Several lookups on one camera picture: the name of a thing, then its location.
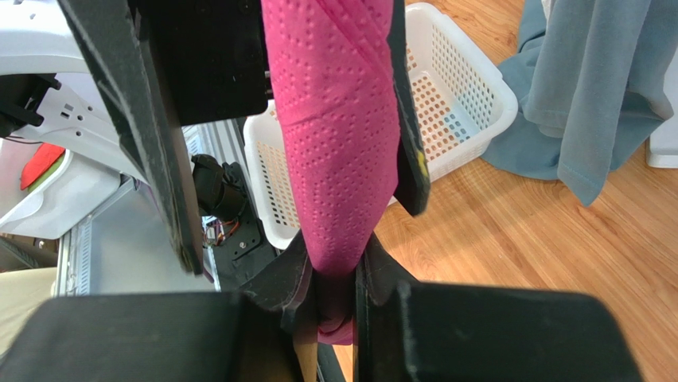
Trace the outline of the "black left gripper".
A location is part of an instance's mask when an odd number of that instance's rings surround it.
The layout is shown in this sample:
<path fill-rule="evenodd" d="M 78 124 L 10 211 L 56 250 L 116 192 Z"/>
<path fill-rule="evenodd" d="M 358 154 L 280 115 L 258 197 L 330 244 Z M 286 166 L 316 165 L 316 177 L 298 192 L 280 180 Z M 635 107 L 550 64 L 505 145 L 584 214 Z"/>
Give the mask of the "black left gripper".
<path fill-rule="evenodd" d="M 61 1 L 123 153 L 152 188 L 181 268 L 203 272 L 181 125 L 263 113 L 271 81 L 260 1 Z"/>

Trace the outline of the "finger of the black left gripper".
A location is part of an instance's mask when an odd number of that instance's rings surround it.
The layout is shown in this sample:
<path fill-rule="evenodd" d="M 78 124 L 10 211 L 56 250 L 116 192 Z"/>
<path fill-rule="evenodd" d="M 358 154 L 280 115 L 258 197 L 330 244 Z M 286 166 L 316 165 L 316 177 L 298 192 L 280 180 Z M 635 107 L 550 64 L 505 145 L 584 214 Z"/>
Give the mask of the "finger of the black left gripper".
<path fill-rule="evenodd" d="M 399 116 L 400 139 L 397 154 L 398 185 L 394 198 L 411 216 L 422 214 L 431 191 L 431 178 L 415 112 L 411 81 L 407 70 L 405 2 L 393 1 L 392 23 L 388 34 L 394 90 Z"/>

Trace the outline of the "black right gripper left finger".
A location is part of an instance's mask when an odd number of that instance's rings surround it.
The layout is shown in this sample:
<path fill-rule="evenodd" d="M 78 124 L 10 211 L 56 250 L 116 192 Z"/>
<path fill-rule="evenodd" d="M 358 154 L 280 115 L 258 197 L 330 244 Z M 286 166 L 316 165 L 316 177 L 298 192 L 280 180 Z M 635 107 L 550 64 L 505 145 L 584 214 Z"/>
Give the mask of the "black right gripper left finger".
<path fill-rule="evenodd" d="M 239 291 L 258 307 L 279 316 L 285 331 L 317 329 L 314 268 L 302 232 Z"/>

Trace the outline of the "magenta paper napkin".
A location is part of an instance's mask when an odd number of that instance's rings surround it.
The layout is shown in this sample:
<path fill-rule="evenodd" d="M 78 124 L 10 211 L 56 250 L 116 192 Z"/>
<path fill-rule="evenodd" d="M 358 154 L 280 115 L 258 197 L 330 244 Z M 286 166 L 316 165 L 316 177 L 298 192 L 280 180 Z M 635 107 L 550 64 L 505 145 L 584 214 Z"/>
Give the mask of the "magenta paper napkin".
<path fill-rule="evenodd" d="M 265 1 L 294 204 L 317 272 L 318 339 L 353 341 L 353 272 L 397 186 L 391 1 Z"/>

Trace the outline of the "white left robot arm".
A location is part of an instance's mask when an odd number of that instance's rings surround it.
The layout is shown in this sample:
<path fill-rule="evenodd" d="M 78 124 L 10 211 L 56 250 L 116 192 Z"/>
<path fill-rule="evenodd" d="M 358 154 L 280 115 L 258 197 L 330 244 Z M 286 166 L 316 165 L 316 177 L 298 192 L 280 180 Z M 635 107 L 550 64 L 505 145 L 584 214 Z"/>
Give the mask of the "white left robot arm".
<path fill-rule="evenodd" d="M 149 184 L 181 269 L 204 270 L 181 127 L 261 113 L 270 1 L 4 1 L 1 136 Z"/>

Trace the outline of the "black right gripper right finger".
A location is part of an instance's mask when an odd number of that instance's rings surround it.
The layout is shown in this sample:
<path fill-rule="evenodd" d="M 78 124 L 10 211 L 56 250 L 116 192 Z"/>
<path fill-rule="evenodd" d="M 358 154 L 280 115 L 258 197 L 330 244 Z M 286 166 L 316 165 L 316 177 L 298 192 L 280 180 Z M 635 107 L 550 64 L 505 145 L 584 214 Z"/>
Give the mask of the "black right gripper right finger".
<path fill-rule="evenodd" d="M 400 283 L 418 280 L 401 266 L 372 233 L 355 274 L 355 311 L 357 318 L 366 318 L 371 306 L 384 305 Z"/>

